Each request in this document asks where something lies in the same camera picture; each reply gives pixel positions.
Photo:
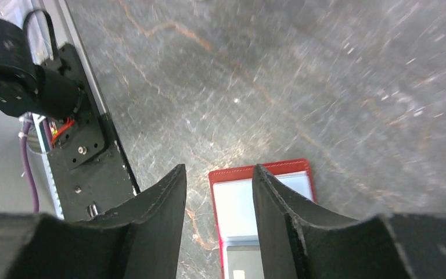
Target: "red wire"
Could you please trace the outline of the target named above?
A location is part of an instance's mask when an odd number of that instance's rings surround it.
[[[69,127],[71,127],[74,124],[74,120],[70,120],[69,118],[66,121],[66,124],[59,128],[57,133],[52,137],[52,144],[55,144],[55,141],[67,130]]]

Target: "cable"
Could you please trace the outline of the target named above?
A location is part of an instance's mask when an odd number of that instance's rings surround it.
[[[31,153],[33,153],[35,155],[47,155],[47,154],[50,153],[50,151],[49,152],[37,152],[37,151],[34,151],[33,149],[31,149],[29,144],[27,144],[26,146],[28,148],[28,152],[31,152]]]
[[[57,133],[55,135],[53,135],[52,137],[52,145],[55,145],[55,142],[57,141],[57,139],[67,130],[69,129],[72,125],[74,124],[74,120],[70,120],[67,119],[66,124],[64,126],[62,126],[61,128],[59,128],[59,130],[57,131]]]
[[[52,150],[52,132],[47,117],[42,121],[42,125],[44,125],[45,137],[47,138],[47,144],[49,145],[49,150]]]
[[[25,119],[30,119],[29,113],[26,115]],[[30,127],[31,127],[30,121],[24,121],[23,131],[20,133],[19,136],[20,136],[21,157],[23,160],[24,173],[28,179],[28,183],[30,185],[30,190],[31,190],[31,196],[33,199],[33,213],[38,213],[40,204],[38,200],[37,186],[35,185],[33,174],[31,173],[30,162],[28,161],[28,153],[27,153],[27,140]]]
[[[53,29],[52,18],[46,10],[35,9],[35,10],[32,10],[26,14],[26,16],[23,20],[23,30],[26,34],[26,37],[28,39],[28,26],[30,25],[31,17],[37,12],[42,12],[45,16],[45,20],[47,21],[47,28],[49,29],[49,37],[51,40],[52,60],[58,59],[59,58],[59,49],[57,48],[57,39],[55,38],[55,32]]]

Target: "stitching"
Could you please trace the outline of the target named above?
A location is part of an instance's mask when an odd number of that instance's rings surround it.
[[[274,164],[274,165],[269,166],[269,167],[266,167],[266,168],[267,168],[267,169],[273,169],[273,168],[276,168],[276,167],[288,166],[288,165],[291,165],[291,164],[302,164],[303,167],[304,167],[305,172],[307,173],[308,176],[310,176],[310,166],[307,165],[306,161],[305,161],[305,162],[298,161],[298,162],[289,162],[289,163]],[[209,180],[210,180],[210,183],[213,184],[214,176],[219,176],[219,175],[221,175],[221,174],[226,174],[226,173],[238,173],[238,172],[242,172],[242,171],[248,171],[248,170],[251,170],[251,169],[253,169],[253,168],[254,168],[254,166],[252,166],[252,167],[246,167],[246,168],[244,168],[244,169],[237,169],[237,170],[221,170],[221,171],[216,171],[216,172],[214,172],[214,173],[211,173],[211,176],[210,176]]]

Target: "bolt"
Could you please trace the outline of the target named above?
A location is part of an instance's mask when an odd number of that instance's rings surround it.
[[[4,47],[5,47],[7,50],[11,50],[12,48],[15,47],[15,45],[13,44],[13,42],[10,41],[10,40],[6,40],[6,41],[4,41],[3,44],[4,44]]]
[[[81,155],[86,155],[87,152],[88,152],[88,151],[87,151],[86,147],[84,147],[84,146],[80,146],[80,147],[78,147],[78,153],[79,153],[79,154],[81,154]]]

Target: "red notebook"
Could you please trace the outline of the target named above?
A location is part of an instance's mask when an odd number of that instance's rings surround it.
[[[315,191],[312,183],[312,171],[307,159],[295,159],[264,164],[284,185],[297,191],[315,202]],[[213,199],[214,217],[218,229],[220,243],[220,259],[222,278],[239,278],[239,273],[247,272],[239,267],[229,274],[232,268],[232,256],[227,248],[258,245],[257,225],[252,198],[251,179],[254,166],[233,169],[215,170],[209,173],[211,197]],[[249,267],[252,271],[259,267]]]

